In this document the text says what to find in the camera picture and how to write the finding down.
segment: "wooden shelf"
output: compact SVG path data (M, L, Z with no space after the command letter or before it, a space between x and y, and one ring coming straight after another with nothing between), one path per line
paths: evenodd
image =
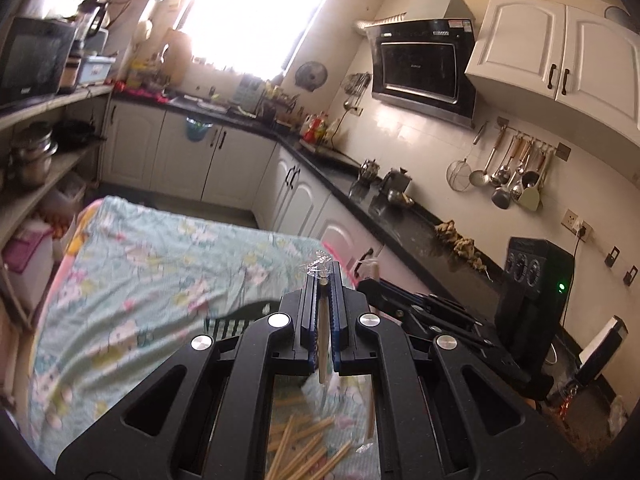
M7 183L6 189L0 192L0 249L49 190L71 171L81 158L99 145L99 142L94 142L74 152L53 155L49 176L44 185L37 189L25 190L17 182Z
M113 87L109 85L91 86L89 88L81 88L79 90L76 90L73 94L70 95L60 95L52 97L47 101L22 108L21 110L5 110L3 112L0 112L0 131L10 128L20 121L35 117L36 115L39 115L48 110L60 108L61 106L66 106L71 103L83 101L91 97L98 97L99 95L108 94L112 89Z

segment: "black countertop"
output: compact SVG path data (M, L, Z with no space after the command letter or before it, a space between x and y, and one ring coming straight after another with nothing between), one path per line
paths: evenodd
M256 120L210 112L195 103L182 100L178 104L160 104L152 99L128 94L114 94L113 99L163 108L199 121L212 121L276 140L311 170L332 195L380 242L389 247L434 294L458 301L493 319L500 295L500 266L486 256L482 257L493 281L484 273L473 270L468 263L452 254L449 246L436 238L434 225L440 219L421 206L416 204L405 210L390 206L379 195L376 183L364 187L356 182L357 172L353 168L316 156L300 144L297 135L278 133Z

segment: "pink lid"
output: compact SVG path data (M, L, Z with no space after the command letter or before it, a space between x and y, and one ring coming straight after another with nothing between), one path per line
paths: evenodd
M11 272L22 274L42 239L53 229L40 220L23 222L2 250L2 259Z

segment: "wall hook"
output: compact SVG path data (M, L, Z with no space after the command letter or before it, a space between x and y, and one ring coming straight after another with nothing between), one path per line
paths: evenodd
M636 266L631 267L631 270L625 274L625 277L622 279L625 282L626 286L631 285L634 282L634 279L638 275L638 268Z
M616 246L613 246L613 249L611 250L611 252L604 259L604 264L610 269L611 267L613 267L613 264L618 259L618 256L620 256L620 249L617 248Z

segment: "pot lid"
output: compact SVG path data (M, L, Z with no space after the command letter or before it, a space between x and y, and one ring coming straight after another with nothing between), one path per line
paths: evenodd
M29 127L17 134L11 141L12 148L32 150L37 148L42 142L51 138L52 127L44 121L31 123Z

